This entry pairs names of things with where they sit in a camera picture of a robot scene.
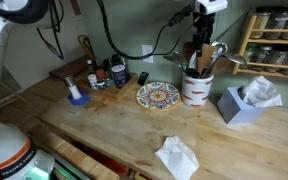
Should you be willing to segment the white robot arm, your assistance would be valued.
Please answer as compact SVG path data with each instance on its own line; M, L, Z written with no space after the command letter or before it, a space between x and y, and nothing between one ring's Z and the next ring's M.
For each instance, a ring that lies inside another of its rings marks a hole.
M0 85L8 33L16 24L59 23L54 0L0 0ZM0 180L49 180L55 159L18 128L0 122Z

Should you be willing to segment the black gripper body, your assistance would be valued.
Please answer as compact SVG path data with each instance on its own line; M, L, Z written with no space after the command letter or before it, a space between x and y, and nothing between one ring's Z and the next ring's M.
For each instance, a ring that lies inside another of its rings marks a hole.
M227 6L227 0L193 0L193 14L199 17L196 23L198 32L209 38L215 22L215 13L226 9Z

